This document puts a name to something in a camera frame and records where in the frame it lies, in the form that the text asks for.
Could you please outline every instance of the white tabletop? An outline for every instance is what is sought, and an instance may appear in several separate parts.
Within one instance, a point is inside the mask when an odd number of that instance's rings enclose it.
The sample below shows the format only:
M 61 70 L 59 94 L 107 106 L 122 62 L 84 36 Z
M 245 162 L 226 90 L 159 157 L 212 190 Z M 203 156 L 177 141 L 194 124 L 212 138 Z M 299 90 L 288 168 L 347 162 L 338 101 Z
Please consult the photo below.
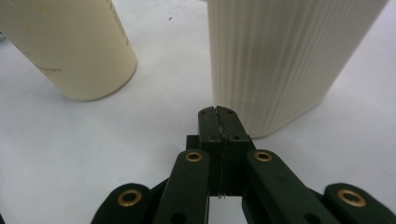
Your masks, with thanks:
M 93 102 L 63 97 L 0 41 L 0 213 L 7 224 L 89 223 L 114 188 L 167 178 L 197 113 L 212 106 L 206 2 L 115 0 L 138 58 L 130 82 Z M 311 189 L 346 182 L 396 212 L 396 0 L 321 104 L 263 139 Z M 209 223 L 246 223 L 240 198 Z

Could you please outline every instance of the ribbed white container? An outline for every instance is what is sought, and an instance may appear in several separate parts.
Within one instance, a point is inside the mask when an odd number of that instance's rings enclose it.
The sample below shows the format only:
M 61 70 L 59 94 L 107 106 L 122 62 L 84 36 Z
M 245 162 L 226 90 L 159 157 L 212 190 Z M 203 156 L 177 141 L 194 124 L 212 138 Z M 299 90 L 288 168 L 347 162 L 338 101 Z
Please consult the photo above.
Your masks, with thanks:
M 251 137 L 324 97 L 388 0 L 208 0 L 213 93 Z

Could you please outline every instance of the cream cylindrical container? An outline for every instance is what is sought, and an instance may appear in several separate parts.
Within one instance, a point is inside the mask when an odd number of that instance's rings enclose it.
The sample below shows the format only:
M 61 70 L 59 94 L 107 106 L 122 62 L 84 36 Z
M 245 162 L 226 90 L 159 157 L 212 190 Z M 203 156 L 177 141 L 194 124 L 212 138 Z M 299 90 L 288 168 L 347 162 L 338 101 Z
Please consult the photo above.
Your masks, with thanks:
M 263 137 L 325 96 L 388 0 L 208 0 L 214 102 Z
M 136 69 L 110 0 L 0 0 L 0 31 L 72 99 L 107 96 Z

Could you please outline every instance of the screw hole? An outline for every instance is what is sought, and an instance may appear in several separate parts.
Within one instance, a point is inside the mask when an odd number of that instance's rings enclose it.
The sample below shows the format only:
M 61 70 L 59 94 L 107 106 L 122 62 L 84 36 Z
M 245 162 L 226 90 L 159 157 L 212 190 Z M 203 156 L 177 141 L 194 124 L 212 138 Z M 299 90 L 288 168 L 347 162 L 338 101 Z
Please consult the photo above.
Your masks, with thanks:
M 190 152 L 186 155 L 187 161 L 200 161 L 202 159 L 202 154 L 199 152 Z
M 307 221 L 309 224 L 320 224 L 321 221 L 320 219 L 312 214 L 305 214 L 304 215 L 305 221 Z
M 269 153 L 266 153 L 266 152 L 256 152 L 256 154 L 254 154 L 254 156 L 259 161 L 271 161 L 273 159 L 273 157 Z
M 187 218 L 186 218 L 186 215 L 184 215 L 184 214 L 175 213 L 172 215 L 171 221 L 173 224 L 183 224 L 183 223 L 186 223 Z
M 119 205 L 123 207 L 133 206 L 140 202 L 142 193 L 137 189 L 127 189 L 118 198 Z
M 340 189 L 338 190 L 337 195 L 344 203 L 355 207 L 363 207 L 367 204 L 363 197 L 349 189 Z

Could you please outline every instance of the brass ring insert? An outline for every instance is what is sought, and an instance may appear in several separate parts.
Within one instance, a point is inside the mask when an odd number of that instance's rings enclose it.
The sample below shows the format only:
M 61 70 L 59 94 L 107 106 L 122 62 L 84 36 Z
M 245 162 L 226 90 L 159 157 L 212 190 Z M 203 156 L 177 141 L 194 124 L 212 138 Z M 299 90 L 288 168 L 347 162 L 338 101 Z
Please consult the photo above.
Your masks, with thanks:
M 127 195 L 134 195 L 134 198 L 131 200 L 126 199 L 125 196 Z M 119 205 L 123 207 L 129 207 L 129 206 L 134 206 L 135 204 L 139 203 L 140 200 L 142 199 L 142 193 L 137 190 L 137 189 L 127 189 L 125 190 L 122 194 L 120 194 L 118 198 L 118 203 Z
M 187 161 L 200 161 L 202 159 L 202 154 L 199 152 L 189 152 L 186 155 Z
M 355 207 L 364 207 L 367 204 L 366 200 L 361 197 L 361 195 L 349 189 L 340 189 L 337 195 L 344 203 Z
M 258 151 L 254 154 L 258 161 L 271 161 L 273 157 L 267 152 Z

